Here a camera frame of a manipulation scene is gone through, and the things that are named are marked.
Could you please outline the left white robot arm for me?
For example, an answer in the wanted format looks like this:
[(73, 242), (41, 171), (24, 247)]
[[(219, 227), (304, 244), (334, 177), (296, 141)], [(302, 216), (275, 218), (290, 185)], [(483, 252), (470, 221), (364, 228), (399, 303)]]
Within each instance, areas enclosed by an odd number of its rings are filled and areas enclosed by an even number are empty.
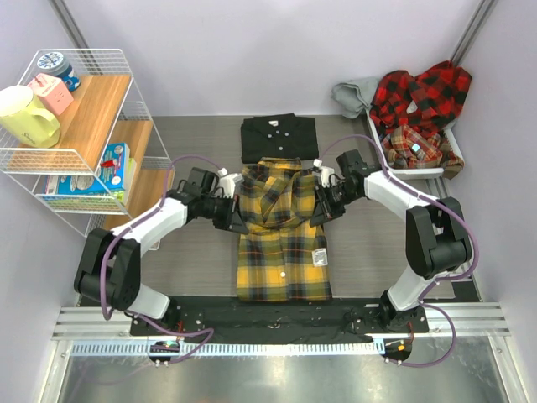
[(111, 230), (96, 228), (86, 238), (74, 280), (81, 296), (98, 302), (105, 318), (112, 311), (143, 320), (159, 334), (171, 334), (179, 325), (180, 310), (171, 297), (142, 282), (142, 257), (174, 230), (205, 218), (214, 228), (246, 234), (236, 188), (242, 175), (225, 169), (194, 168), (187, 180), (165, 191), (153, 207)]

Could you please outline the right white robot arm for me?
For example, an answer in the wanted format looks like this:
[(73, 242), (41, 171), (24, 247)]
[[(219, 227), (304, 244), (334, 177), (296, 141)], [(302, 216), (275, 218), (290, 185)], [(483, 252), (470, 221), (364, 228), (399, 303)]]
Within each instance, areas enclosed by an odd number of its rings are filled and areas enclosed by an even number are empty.
[(389, 170), (367, 165), (358, 150), (336, 158), (343, 178), (314, 160), (315, 210), (312, 227), (342, 217), (346, 206), (362, 198), (388, 208), (404, 221), (407, 267), (379, 300), (378, 319), (396, 332), (415, 316), (428, 289), (442, 275), (457, 270), (472, 257), (472, 245), (463, 227), (460, 203), (453, 197), (437, 199), (407, 186)]

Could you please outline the yellow plaid long sleeve shirt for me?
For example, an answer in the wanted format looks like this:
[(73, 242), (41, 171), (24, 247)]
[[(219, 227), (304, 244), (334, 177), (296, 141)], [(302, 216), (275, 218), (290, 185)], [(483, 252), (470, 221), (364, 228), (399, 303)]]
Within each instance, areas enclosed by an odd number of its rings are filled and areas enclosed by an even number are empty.
[(243, 301), (325, 301), (332, 297), (327, 241), (310, 220), (316, 178), (300, 160), (245, 165), (237, 188), (248, 229), (238, 242), (237, 297)]

